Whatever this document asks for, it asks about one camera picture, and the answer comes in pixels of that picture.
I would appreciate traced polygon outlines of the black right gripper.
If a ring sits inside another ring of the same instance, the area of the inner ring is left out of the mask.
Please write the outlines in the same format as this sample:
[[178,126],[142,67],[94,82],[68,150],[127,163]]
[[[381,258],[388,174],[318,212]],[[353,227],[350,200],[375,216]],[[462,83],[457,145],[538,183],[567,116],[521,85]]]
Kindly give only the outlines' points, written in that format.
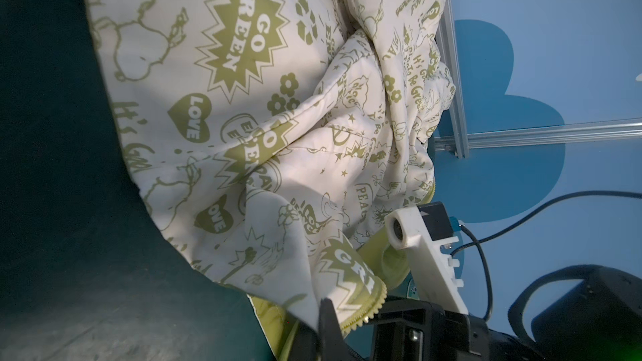
[[386,302],[369,322],[371,360],[488,360],[490,339],[480,318],[414,299]]

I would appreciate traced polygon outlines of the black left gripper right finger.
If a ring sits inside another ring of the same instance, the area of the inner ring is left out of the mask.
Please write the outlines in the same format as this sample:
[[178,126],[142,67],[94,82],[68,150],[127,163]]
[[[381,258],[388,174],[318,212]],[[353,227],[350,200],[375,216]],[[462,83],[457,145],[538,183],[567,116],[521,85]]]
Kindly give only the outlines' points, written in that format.
[[324,298],[319,308],[319,357],[322,361],[363,361],[344,341],[342,330],[329,298]]

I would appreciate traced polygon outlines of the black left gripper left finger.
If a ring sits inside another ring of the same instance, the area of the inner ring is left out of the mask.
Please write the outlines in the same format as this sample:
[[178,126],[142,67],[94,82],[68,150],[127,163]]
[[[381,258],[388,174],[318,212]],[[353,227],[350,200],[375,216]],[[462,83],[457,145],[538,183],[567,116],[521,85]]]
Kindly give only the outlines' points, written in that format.
[[297,328],[287,361],[316,361],[319,356],[319,338],[307,324]]

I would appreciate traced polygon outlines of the cream green printed jacket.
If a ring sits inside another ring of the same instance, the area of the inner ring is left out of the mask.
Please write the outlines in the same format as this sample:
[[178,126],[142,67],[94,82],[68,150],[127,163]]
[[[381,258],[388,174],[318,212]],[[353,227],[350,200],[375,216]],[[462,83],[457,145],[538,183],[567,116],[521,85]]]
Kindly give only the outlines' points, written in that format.
[[279,360],[408,274],[385,219],[430,202],[456,87],[446,0],[85,0],[122,155],[162,236],[249,296]]

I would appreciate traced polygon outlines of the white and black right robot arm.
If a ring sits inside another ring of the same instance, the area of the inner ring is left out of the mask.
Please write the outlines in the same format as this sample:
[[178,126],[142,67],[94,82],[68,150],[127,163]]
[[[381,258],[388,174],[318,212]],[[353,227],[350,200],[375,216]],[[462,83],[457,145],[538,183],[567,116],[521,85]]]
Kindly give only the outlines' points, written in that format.
[[[578,285],[525,329],[530,297],[547,284]],[[508,311],[512,334],[471,315],[396,297],[373,321],[372,360],[639,360],[641,280],[598,265],[565,267],[529,285]]]

